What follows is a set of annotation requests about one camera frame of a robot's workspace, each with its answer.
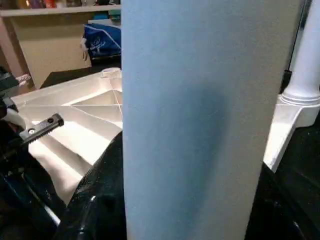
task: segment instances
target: white plastic part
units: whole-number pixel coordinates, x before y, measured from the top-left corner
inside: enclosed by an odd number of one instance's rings
[[[288,87],[281,98],[294,105],[320,103],[320,0],[313,0]]]
[[[263,161],[276,172],[296,128],[314,124],[320,109],[320,0],[313,0],[292,77],[275,108]]]
[[[281,95],[275,107],[268,141],[263,157],[264,163],[275,173],[296,128],[314,124],[320,104],[293,105],[282,101]]]
[[[243,240],[300,0],[122,8],[129,240]]]
[[[17,126],[26,129],[26,123],[24,119],[15,110],[8,108],[6,110],[6,116],[2,120],[15,124]]]

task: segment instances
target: white pipe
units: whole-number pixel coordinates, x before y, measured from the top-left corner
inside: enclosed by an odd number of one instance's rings
[[[304,27],[293,73],[282,94],[285,102],[300,105],[320,101],[320,0],[313,0]]]
[[[129,240],[243,240],[300,0],[122,5]]]

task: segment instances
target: wooden shelf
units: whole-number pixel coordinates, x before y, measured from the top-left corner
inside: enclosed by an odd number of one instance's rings
[[[53,14],[73,14],[103,12],[109,10],[120,10],[121,5],[103,5],[103,6],[78,6],[62,8],[38,8],[38,9],[15,9],[0,10],[0,17],[20,17],[20,16],[39,16]]]

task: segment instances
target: black object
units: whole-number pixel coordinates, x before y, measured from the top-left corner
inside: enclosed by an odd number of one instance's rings
[[[54,239],[127,239],[122,132],[79,183]]]
[[[318,240],[320,232],[263,164],[245,240]]]
[[[12,75],[0,66],[0,97],[3,97],[11,88],[19,86],[19,82]]]
[[[7,106],[0,102],[1,109]],[[0,239],[19,239],[19,233],[25,232],[30,239],[51,239],[55,234],[57,225],[44,204],[58,217],[66,205],[47,171],[29,154],[28,144],[63,123],[55,114],[19,134],[0,120],[0,197],[4,203],[0,205]]]
[[[275,174],[320,231],[320,114],[294,131]]]

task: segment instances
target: black surface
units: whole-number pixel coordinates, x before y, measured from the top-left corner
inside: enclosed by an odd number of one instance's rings
[[[320,231],[320,115],[313,126],[294,131],[276,178]]]
[[[122,132],[79,183],[54,239],[127,239]]]
[[[245,240],[318,240],[320,233],[263,164]]]
[[[73,79],[81,78],[90,74],[95,74],[95,73],[101,72],[103,69],[106,69],[106,68],[121,68],[121,59],[120,58],[110,59],[109,61],[104,62],[103,64],[82,68],[82,69],[51,72],[49,76],[46,78],[46,80],[44,81],[44,83],[42,84],[41,89],[50,87],[56,84],[61,84]]]

